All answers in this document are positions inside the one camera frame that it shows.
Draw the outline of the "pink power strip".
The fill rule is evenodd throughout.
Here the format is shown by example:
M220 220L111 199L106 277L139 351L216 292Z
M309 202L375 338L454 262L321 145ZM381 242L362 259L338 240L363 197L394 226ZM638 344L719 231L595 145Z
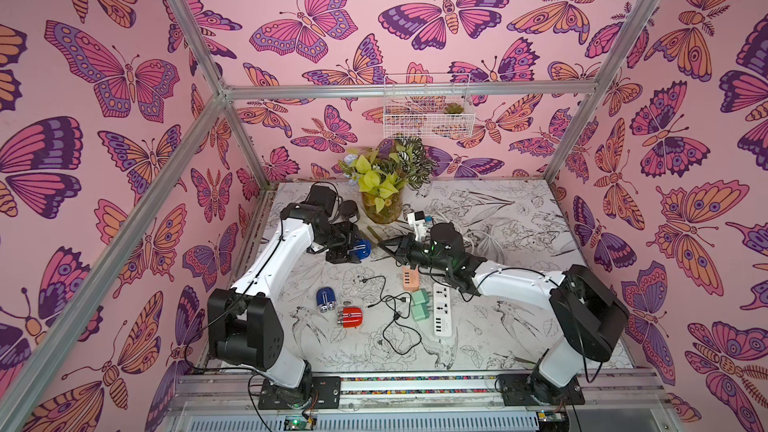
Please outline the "pink power strip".
M417 292L420 288L420 274L410 267L402 267L402 286L406 292Z

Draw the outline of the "green power adapter cube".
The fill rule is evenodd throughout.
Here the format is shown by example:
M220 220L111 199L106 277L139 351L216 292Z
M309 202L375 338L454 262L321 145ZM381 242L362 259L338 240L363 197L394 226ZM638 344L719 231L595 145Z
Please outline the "green power adapter cube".
M429 302L429 294L423 289L411 292L410 296L412 306L425 305Z

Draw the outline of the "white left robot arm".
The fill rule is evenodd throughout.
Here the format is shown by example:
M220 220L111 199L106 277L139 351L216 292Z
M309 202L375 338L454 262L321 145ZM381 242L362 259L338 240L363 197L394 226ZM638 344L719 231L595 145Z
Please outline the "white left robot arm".
M245 368L268 381L290 408L313 400L312 368L284 348L284 329L276 302L299 259L320 253L331 263L353 263L362 240L356 223L332 222L333 208L319 203L290 203L265 250L228 289L208 298L209 354L230 366Z

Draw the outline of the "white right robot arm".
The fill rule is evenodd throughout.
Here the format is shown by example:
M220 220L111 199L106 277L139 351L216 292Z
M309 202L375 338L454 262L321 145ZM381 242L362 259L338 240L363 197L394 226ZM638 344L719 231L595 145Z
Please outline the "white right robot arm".
M498 297L539 307L556 318L562 337L537 360L524 393L536 404L582 403L576 377L611 359L628 324L629 311L588 267L539 271L507 266L465 249L452 223L431 228L424 240L410 232L378 243L396 263L435 272L442 282L469 297Z

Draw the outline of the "small black jar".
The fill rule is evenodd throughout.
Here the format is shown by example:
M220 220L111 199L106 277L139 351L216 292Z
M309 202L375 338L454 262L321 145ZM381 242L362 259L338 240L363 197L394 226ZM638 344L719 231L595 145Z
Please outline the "small black jar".
M359 220L358 205L353 200L344 200L339 206L339 217L343 221L357 222Z

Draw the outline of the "white power strip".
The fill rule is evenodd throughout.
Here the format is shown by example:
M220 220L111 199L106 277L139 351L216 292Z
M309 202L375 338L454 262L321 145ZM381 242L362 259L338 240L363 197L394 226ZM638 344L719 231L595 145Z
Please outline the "white power strip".
M438 338L453 335L450 288L434 283L432 288L433 333Z

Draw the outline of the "potted green artificial plant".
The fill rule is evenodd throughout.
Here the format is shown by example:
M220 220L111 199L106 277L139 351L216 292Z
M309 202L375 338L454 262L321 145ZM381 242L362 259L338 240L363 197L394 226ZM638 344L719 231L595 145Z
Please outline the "potted green artificial plant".
M374 223L390 224L402 215L404 190L429 184L437 164L420 138L396 137L347 154L338 168L358 187L365 215Z

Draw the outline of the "small plant in basket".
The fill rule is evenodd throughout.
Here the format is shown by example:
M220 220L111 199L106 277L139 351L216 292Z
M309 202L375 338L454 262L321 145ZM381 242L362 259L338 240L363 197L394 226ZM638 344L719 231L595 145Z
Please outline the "small plant in basket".
M447 103L444 107L444 113L447 115L459 115L463 114L465 108L460 103Z

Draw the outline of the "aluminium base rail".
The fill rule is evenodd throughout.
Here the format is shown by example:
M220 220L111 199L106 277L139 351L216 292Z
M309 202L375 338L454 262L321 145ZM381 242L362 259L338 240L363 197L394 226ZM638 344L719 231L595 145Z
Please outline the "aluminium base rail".
M651 372L613 369L542 405L515 371L332 373L305 409L280 409L259 377L181 380L162 431L681 431Z

